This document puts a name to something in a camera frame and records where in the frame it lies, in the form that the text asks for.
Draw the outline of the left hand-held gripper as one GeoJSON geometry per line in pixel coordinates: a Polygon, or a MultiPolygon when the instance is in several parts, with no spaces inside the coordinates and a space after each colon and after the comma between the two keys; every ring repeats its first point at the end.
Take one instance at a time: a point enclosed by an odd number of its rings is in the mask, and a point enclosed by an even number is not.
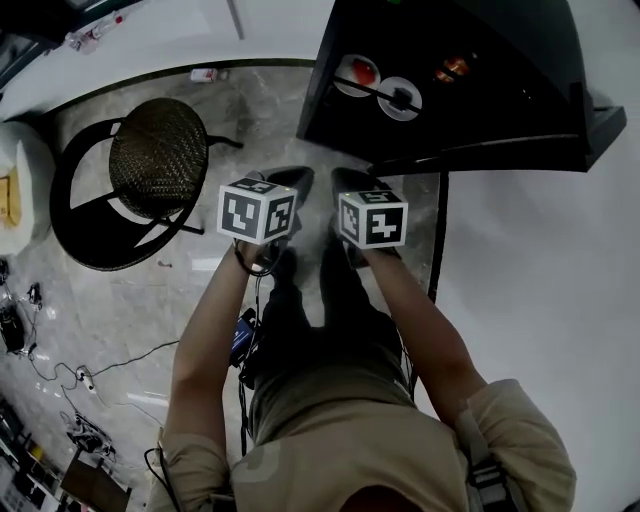
{"type": "Polygon", "coordinates": [[[217,231],[263,247],[254,266],[271,267],[301,229],[299,209],[311,191],[314,176],[310,167],[284,166],[221,186],[217,231]]]}

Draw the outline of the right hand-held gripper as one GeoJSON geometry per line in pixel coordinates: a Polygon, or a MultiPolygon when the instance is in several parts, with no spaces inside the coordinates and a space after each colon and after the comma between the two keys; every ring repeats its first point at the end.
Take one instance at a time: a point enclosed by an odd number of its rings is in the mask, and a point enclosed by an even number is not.
{"type": "Polygon", "coordinates": [[[398,257],[397,248],[405,245],[407,235],[406,199],[365,171],[335,168],[331,184],[337,194],[337,234],[350,266],[368,266],[364,250],[398,257]]]}

